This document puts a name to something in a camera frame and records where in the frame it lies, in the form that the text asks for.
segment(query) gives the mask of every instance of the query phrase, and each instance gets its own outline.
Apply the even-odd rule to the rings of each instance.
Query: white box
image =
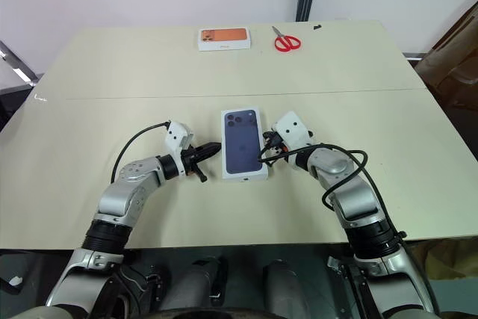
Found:
[[[259,147],[260,150],[264,148],[264,139],[262,137],[262,126],[261,126],[261,116],[259,113],[259,109],[256,106],[251,106],[248,108],[237,108],[232,110],[224,110],[221,111],[221,130],[222,130],[222,146],[221,146],[221,154],[223,157],[223,179],[226,181],[233,181],[233,182],[248,182],[248,181],[258,181],[267,178],[268,170],[266,164],[261,164],[260,168],[255,171],[251,172],[240,172],[240,173],[230,173],[227,171],[227,163],[226,163],[226,115],[231,112],[239,112],[239,111],[254,111],[255,112],[255,119],[257,121],[257,132],[258,132],[258,140],[259,140]]]
[[[214,34],[216,34],[218,39],[222,38],[229,40],[215,40]],[[199,29],[197,35],[197,46],[200,52],[251,49],[251,36],[249,29],[245,27]]]

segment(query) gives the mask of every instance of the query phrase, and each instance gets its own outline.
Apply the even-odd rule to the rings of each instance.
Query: black small object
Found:
[[[204,161],[221,150],[219,142],[208,142],[205,145],[192,147],[181,151],[181,160],[186,173],[194,172],[198,175],[201,182],[206,182],[208,177],[198,167],[198,163]]]
[[[266,140],[268,149],[282,145],[282,137],[275,131],[266,131],[262,137]]]

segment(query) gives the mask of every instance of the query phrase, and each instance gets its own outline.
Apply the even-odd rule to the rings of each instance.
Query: phone box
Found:
[[[255,106],[221,111],[223,179],[233,182],[267,178],[267,165],[258,162],[264,148],[259,109]]]
[[[197,46],[201,52],[250,49],[248,28],[199,29]]]

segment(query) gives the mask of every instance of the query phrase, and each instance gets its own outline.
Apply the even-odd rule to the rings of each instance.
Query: table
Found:
[[[58,56],[0,133],[0,247],[81,244],[111,168],[137,131],[168,119],[195,144],[220,140],[220,111],[257,105],[264,128],[296,111],[317,141],[369,154],[367,168],[409,239],[475,235],[478,163],[384,28],[374,21],[275,24],[302,40],[198,52],[201,27],[94,28]],[[122,164],[164,154],[164,130],[137,139]],[[323,189],[278,162],[263,182],[174,179],[148,200],[128,247],[347,240]]]

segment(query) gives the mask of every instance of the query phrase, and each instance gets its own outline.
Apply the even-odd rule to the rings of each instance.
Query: silver robot arm segment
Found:
[[[273,131],[282,138],[278,148],[283,151],[313,145],[308,129],[292,111],[274,124]],[[328,148],[312,147],[286,157],[286,161],[295,169],[308,171],[326,190],[355,170],[347,154]],[[373,188],[361,176],[354,176],[331,192],[329,200],[381,315],[388,317],[410,308],[434,313],[422,276]]]
[[[169,179],[195,173],[207,178],[197,164],[220,150],[220,143],[192,147],[192,132],[170,122],[165,144],[168,154],[125,165],[103,192],[81,248],[74,250],[46,302],[47,306],[80,308],[88,315],[98,303],[108,304],[118,287],[113,274],[148,197]],[[92,272],[104,275],[91,275]]]

